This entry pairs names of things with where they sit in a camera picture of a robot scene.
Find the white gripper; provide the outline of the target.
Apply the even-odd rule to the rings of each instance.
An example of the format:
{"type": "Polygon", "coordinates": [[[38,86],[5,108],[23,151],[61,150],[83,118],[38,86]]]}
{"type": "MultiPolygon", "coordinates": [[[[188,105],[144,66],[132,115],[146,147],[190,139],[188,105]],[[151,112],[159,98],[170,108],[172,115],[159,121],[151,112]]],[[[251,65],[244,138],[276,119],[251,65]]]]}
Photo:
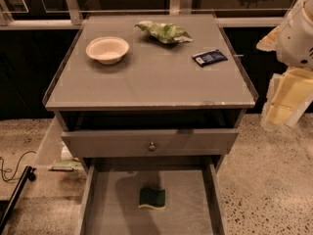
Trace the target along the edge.
{"type": "Polygon", "coordinates": [[[289,66],[270,79],[260,124],[267,131],[293,127],[313,102],[313,0],[298,0],[256,48],[276,50],[277,59],[289,66]]]}

